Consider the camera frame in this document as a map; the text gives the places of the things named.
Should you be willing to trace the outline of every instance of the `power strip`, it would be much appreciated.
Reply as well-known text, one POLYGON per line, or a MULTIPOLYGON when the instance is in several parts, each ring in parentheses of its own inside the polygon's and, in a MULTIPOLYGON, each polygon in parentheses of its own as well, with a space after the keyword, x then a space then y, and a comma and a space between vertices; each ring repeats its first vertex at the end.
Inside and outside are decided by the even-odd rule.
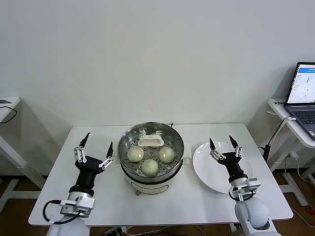
POLYGON ((115 226, 115 227, 112 227, 111 229, 107 230, 103 235, 119 235, 117 233, 117 229, 118 228, 121 228, 122 230, 122 233, 125 233, 128 229, 131 228, 131 226, 115 226))

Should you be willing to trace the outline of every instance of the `table leg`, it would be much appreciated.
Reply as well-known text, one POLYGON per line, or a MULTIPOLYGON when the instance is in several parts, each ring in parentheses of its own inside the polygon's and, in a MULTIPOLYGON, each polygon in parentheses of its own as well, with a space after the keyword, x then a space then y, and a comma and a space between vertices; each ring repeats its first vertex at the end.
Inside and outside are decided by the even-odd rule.
POLYGON ((4 139, 0 136, 0 147, 8 154, 8 160, 15 165, 26 177, 39 188, 43 188, 45 179, 24 160, 4 139))
POLYGON ((0 213, 2 212, 6 202, 9 199, 37 199, 40 191, 14 191, 15 186, 18 184, 18 179, 13 179, 7 186, 5 192, 0 198, 0 213))
POLYGON ((291 150, 293 150, 294 147, 299 143, 299 140, 294 135, 290 135, 279 147, 276 153, 267 161, 270 171, 273 172, 289 155, 291 150))
POLYGON ((294 196, 296 197, 297 201, 300 203, 301 206, 308 206, 307 201, 305 200, 305 197, 301 190, 298 188, 297 184, 295 183, 294 179, 292 176, 287 173, 287 174, 282 174, 283 177, 285 178, 286 182, 288 184, 284 185, 279 185, 281 191, 283 193, 293 193, 294 196))
POLYGON ((311 167, 309 167, 307 170, 305 170, 302 174, 302 178, 307 178, 309 175, 313 174, 315 172, 315 164, 313 164, 311 167))

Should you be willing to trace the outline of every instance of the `cable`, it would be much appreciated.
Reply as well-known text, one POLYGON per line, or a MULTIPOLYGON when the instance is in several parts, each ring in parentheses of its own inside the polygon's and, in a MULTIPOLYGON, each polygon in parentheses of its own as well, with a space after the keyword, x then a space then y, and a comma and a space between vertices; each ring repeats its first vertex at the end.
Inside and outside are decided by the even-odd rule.
POLYGON ((277 135, 278 132, 280 131, 282 124, 283 124, 283 125, 285 124, 285 120, 286 120, 286 118, 284 118, 284 119, 281 121, 281 123, 280 123, 279 126, 277 127, 276 131, 275 131, 274 134, 271 136, 271 139, 269 140, 268 145, 272 145, 273 142, 271 143, 271 141, 276 137, 276 135, 277 135))
POLYGON ((149 231, 149 232, 144 232, 144 233, 140 233, 140 234, 136 234, 136 235, 130 235, 130 234, 128 234, 127 232, 125 232, 127 235, 129 235, 129 236, 138 236, 138 235, 143 235, 143 234, 150 234, 150 233, 155 233, 155 232, 159 232, 159 231, 161 231, 161 230, 164 230, 164 229, 166 229, 166 228, 168 228, 168 227, 172 227, 173 225, 169 225, 169 226, 166 226, 166 227, 164 227, 164 228, 162 228, 162 229, 159 229, 159 230, 153 230, 153 231, 149 231))
POLYGON ((162 232, 159 232, 159 233, 155 233, 155 234, 143 234, 142 236, 151 236, 151 235, 160 235, 160 234, 167 234, 167 235, 171 235, 171 236, 188 236, 188 235, 174 235, 174 234, 171 234, 170 232, 167 232, 167 231, 162 231, 162 232))
MULTIPOLYGON (((285 174, 286 174, 286 159, 287 159, 287 157, 284 159, 284 173, 285 173, 285 174)), ((290 180, 290 182, 291 182, 295 187, 297 187, 298 189, 300 189, 299 186, 297 186, 297 184, 296 184, 295 182, 292 182, 291 180, 290 180)), ((306 198, 304 198, 304 200, 307 202, 307 204, 310 206, 310 208, 312 208, 313 211, 315 211, 314 207, 309 203, 309 201, 307 201, 306 198)))
POLYGON ((15 118, 15 116, 16 116, 16 114, 18 114, 18 112, 15 110, 15 109, 13 109, 13 108, 11 108, 11 107, 8 107, 8 106, 2 106, 2 107, 0 107, 0 108, 9 108, 9 109, 11 109, 12 111, 14 111, 15 112, 15 114, 9 119, 9 120, 7 120, 7 121, 5 121, 5 122, 0 122, 0 124, 5 124, 5 123, 8 123, 9 121, 11 121, 13 118, 15 118))
MULTIPOLYGON (((57 204, 59 205, 61 203, 61 200, 50 200, 48 202, 46 202, 46 204, 44 205, 44 208, 43 208, 43 217, 44 219, 47 221, 47 222, 50 222, 50 219, 46 216, 46 208, 49 204, 57 204)), ((53 224, 54 225, 63 225, 63 224, 67 224, 73 220, 75 220, 79 214, 81 213, 81 211, 78 211, 78 213, 73 216, 72 218, 68 219, 68 220, 65 220, 65 221, 55 221, 53 224)))
POLYGON ((268 156, 269 156, 271 145, 273 144, 274 140, 276 139, 277 134, 280 132, 281 128, 284 127, 285 123, 287 123, 288 121, 291 121, 291 120, 296 120, 296 118, 294 118, 294 117, 284 118, 281 121, 281 123, 279 124, 279 126, 277 127, 277 129, 274 132, 274 134, 272 135, 272 137, 270 138, 268 144, 266 144, 265 147, 260 147, 264 150, 264 153, 262 156, 266 162, 268 161, 268 156))
POLYGON ((302 178, 302 176, 300 175, 300 172, 299 172, 299 161, 297 161, 297 174, 298 174, 299 177, 300 177, 302 180, 304 180, 305 182, 311 183, 311 184, 314 185, 314 183, 307 181, 306 179, 302 178))
POLYGON ((296 212, 296 210, 294 210, 292 208, 291 208, 291 210, 294 211, 305 222, 305 224, 307 224, 308 227, 315 228, 315 226, 309 225, 307 223, 307 221, 299 213, 296 212))
MULTIPOLYGON (((251 192, 252 194, 251 194, 248 198, 243 199, 243 201, 247 201, 247 200, 251 199, 251 198, 254 196, 254 192, 253 192, 252 190, 250 190, 250 192, 251 192)), ((233 199, 234 201, 236 201, 236 202, 239 202, 239 201, 240 201, 239 198, 234 198, 234 197, 231 195, 230 192, 228 192, 228 195, 229 195, 230 198, 233 199)))
POLYGON ((195 225, 195 226, 200 230, 200 232, 202 232, 203 236, 207 236, 207 235, 205 234, 205 232, 203 232, 202 229, 201 229, 199 226, 197 226, 197 225, 195 225))

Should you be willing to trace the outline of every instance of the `laptop screen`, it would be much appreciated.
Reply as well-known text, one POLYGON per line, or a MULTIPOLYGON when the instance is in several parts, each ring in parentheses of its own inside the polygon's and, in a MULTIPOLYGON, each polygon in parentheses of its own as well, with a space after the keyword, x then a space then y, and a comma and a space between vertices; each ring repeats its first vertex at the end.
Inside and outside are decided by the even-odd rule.
POLYGON ((287 103, 315 103, 315 64, 297 66, 287 103))

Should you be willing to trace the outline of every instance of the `white table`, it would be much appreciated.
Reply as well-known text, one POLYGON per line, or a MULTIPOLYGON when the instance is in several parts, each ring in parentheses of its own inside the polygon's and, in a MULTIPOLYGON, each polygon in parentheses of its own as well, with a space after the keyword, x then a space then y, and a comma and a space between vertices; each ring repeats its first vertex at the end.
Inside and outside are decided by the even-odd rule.
MULTIPOLYGON (((0 107, 7 106, 10 108, 14 108, 20 102, 19 97, 0 97, 0 99, 11 102, 8 104, 0 104, 0 107)), ((0 108, 0 122, 2 122, 11 111, 12 110, 9 108, 0 108)), ((8 154, 5 157, 7 157, 7 159, 16 168, 18 168, 23 174, 25 174, 26 177, 34 182, 39 188, 42 188, 44 186, 45 179, 29 163, 27 163, 27 161, 24 160, 1 136, 0 148, 2 148, 8 154)), ((1 196, 0 212, 9 199, 37 199, 39 191, 14 191, 17 183, 18 179, 13 179, 1 196)))
MULTIPOLYGON (((277 185, 268 166, 243 124, 197 124, 174 125, 185 143, 196 148, 214 140, 229 142, 232 135, 244 147, 254 176, 262 185, 257 197, 267 204, 273 220, 289 219, 293 213, 277 185)), ((29 217, 32 225, 49 225, 42 217, 44 204, 51 199, 67 199, 69 188, 76 182, 79 171, 74 166, 73 148, 88 132, 85 154, 104 158, 110 141, 117 142, 129 126, 74 127, 56 159, 48 179, 29 217)), ((226 194, 218 193, 203 184, 191 164, 183 165, 170 188, 158 195, 136 196, 128 185, 119 164, 112 164, 95 179, 95 206, 88 226, 123 225, 174 225, 174 224, 220 224, 237 222, 235 202, 226 194)), ((59 220, 60 207, 51 206, 47 214, 59 220)))
MULTIPOLYGON (((288 117, 290 114, 284 108, 285 99, 269 99, 268 105, 272 108, 272 110, 279 116, 280 119, 284 119, 288 117)), ((268 166, 271 171, 274 171, 283 161, 284 159, 292 154, 292 150, 301 142, 304 146, 308 148, 315 148, 315 141, 310 138, 310 136, 305 132, 304 129, 294 120, 286 123, 288 128, 292 131, 294 135, 290 135, 286 138, 284 143, 278 148, 275 154, 270 157, 267 161, 268 166)), ((312 165, 308 168, 303 174, 303 178, 309 178, 314 184, 315 179, 312 177, 312 173, 315 171, 315 165, 312 165)), ((283 177, 288 182, 287 185, 281 185, 281 189, 284 193, 293 192, 297 200, 302 206, 307 206, 308 203, 305 200, 302 192, 290 174, 283 174, 283 177)))

